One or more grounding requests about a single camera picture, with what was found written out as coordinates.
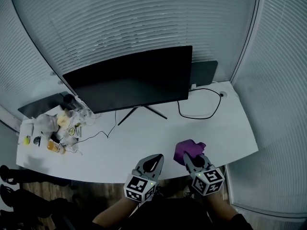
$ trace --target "monitor stand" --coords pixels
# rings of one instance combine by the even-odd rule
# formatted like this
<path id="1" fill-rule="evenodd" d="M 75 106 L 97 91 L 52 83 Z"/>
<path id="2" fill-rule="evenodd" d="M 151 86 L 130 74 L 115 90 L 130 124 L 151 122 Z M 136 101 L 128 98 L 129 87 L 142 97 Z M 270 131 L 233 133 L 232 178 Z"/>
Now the monitor stand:
<path id="1" fill-rule="evenodd" d="M 124 121 L 126 120 L 126 118 L 129 117 L 129 116 L 130 116 L 136 109 L 138 109 L 139 107 L 140 107 L 140 106 L 134 107 L 134 108 L 123 118 L 123 120 L 121 120 L 121 121 L 119 122 L 118 125 L 120 125 L 122 122 L 124 122 Z M 149 106 L 147 106 L 147 105 L 144 105 L 143 107 L 145 107 L 145 108 L 148 109 L 149 111 L 152 111 L 153 113 L 159 115 L 160 117 L 167 119 L 167 117 L 165 117 L 165 116 L 162 115 L 161 113 L 157 112 L 156 110 L 152 109 L 151 107 L 149 107 Z"/>

